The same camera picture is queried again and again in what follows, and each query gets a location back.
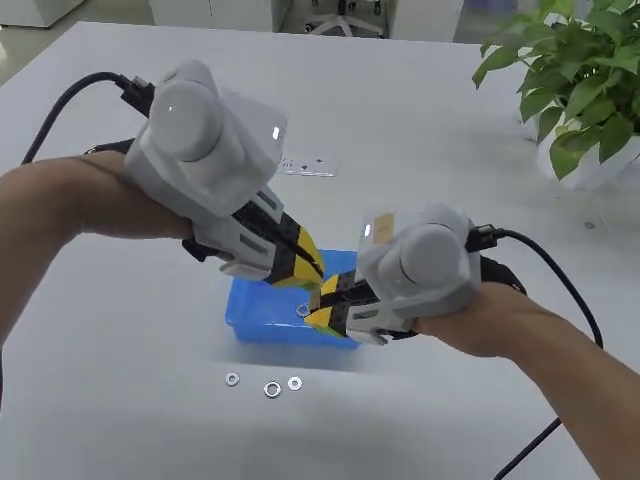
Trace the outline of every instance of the white tabletop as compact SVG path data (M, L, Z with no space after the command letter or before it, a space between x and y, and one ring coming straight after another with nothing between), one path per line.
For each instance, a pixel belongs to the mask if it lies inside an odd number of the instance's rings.
M610 350L640 369L633 183L576 193L544 179L514 120L522 72L476 92L476 46L78 24L0 89L0 171L82 75L155 81L187 58L284 109L288 155L341 162L335 178L271 183L321 248L354 249L376 207L460 206L542 243ZM117 95L101 85L74 100L41 157L134 136L143 119ZM491 255L585 328L533 253L504 240ZM217 268L174 241L86 236L65 248L6 346L3 480L490 479L553 418L508 362L433 339L351 353L240 345L224 325L231 280ZM302 390L263 395L293 374ZM511 478L595 475L562 430Z

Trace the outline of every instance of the chair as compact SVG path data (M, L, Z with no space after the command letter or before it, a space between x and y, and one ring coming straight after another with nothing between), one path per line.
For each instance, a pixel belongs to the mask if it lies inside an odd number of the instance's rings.
M318 3L318 0L312 0L313 5ZM339 27L342 29L345 37L353 37L353 31L351 27L360 28L369 32L373 32L378 37L384 36L382 28L372 25L371 23L360 20L347 15L347 6L350 10L355 8L356 2L349 2L347 0L338 0L338 13L332 13L330 15L314 15L311 17L306 25L305 31L310 35L322 35L332 28ZM376 15L382 14L382 0L375 0L374 12Z

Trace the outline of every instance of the white flower pot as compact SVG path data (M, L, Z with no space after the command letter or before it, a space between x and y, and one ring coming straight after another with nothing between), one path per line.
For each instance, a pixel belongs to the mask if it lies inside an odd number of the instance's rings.
M536 115L523 125L525 128L525 135L527 135L528 138L533 137L535 139L537 137L539 118L539 115ZM564 115L560 118L558 125L562 125L563 123ZM579 127L579 123L575 122L574 128L577 129ZM535 129L535 135L530 132L532 128ZM640 136L634 135L631 137L629 143L627 143L618 153L613 155L602 165L599 161L600 147L599 145L596 145L585 153L584 157L580 160L578 167L573 172L562 180L558 180L555 172L553 171L551 158L549 156L549 148L555 139L556 134L554 128L547 138L545 138L538 146L536 165L545 176L556 182L559 181L561 185L571 190L591 190L602 187L603 185L613 181L627 165L640 156Z

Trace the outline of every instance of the yellow and black striped pad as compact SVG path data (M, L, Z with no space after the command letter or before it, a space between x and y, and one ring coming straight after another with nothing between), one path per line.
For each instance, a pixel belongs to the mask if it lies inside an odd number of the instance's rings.
M279 231L287 239L276 242L271 274L265 282L274 287L301 287L312 290L322 284L325 264L309 233L286 213Z
M354 286L355 270L333 275L324 282L319 291L315 291L309 302L309 315L304 323L322 333L347 337L347 315L351 302L341 294Z
M309 233L286 213L280 223L253 202L248 202L233 217L256 235L276 246L270 275L265 282L275 287L302 287L307 290L322 284L325 264Z

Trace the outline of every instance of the small metal ring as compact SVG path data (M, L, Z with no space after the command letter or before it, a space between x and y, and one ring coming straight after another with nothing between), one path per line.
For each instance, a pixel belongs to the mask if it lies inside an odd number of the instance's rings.
M235 387L239 381L240 375L234 372L227 373L227 375L224 377L224 383L226 383L230 387Z
M302 305L298 305L298 307L296 308L296 314L299 317L302 317L302 318L308 317L309 313L311 313L309 311L309 305L307 305L306 303L303 303Z
M269 391L271 387L275 387L275 391L273 392ZM264 394L268 398L276 398L280 395L281 392L282 392L282 387L278 382L269 382L264 386Z
M289 390L297 392L302 388L302 379L300 377L291 377L287 382Z

